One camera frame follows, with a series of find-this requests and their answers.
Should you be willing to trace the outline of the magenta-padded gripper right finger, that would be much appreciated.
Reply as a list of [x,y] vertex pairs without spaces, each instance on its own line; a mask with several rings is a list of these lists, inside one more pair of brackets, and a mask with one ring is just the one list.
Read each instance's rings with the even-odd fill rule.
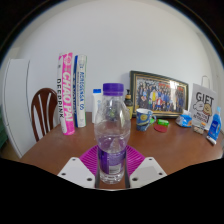
[[165,171],[153,157],[144,157],[131,146],[126,147],[127,188],[140,188],[165,176]]

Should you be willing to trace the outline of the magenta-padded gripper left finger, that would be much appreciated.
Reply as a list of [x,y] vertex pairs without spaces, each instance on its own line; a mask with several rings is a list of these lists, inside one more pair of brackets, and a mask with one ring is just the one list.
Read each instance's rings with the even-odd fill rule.
[[84,188],[99,186],[97,146],[93,146],[80,157],[71,157],[58,176]]

